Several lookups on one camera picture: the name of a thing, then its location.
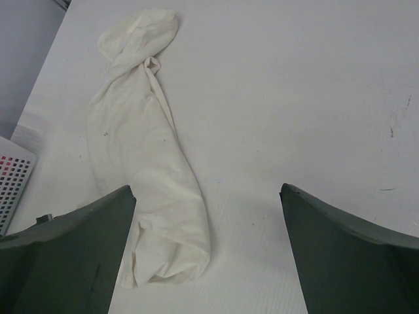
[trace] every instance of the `white table surface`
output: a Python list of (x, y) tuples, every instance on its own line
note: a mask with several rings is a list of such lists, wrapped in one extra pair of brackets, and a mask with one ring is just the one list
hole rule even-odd
[(149, 7), (180, 17), (158, 80), (212, 257), (193, 283), (117, 287), (110, 313), (307, 313), (283, 183), (419, 236), (417, 0), (73, 0), (12, 138), (39, 161), (9, 233), (98, 197), (86, 106), (109, 64), (96, 41)]

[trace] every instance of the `white cloth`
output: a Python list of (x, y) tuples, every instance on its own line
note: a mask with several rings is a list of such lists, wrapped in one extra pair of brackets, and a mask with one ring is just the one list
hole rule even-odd
[(155, 78), (153, 56), (176, 31), (173, 11), (144, 10), (98, 41), (112, 64), (89, 104), (90, 159), (103, 195), (129, 184), (137, 199), (118, 275), (124, 288), (193, 280), (210, 259), (205, 205)]

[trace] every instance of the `green plastic part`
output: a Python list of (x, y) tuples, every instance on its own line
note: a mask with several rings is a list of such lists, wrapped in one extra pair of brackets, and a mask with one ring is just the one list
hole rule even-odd
[(107, 313), (135, 205), (124, 186), (0, 239), (0, 313)]
[(419, 239), (330, 206), (295, 186), (283, 214), (309, 314), (419, 313)]

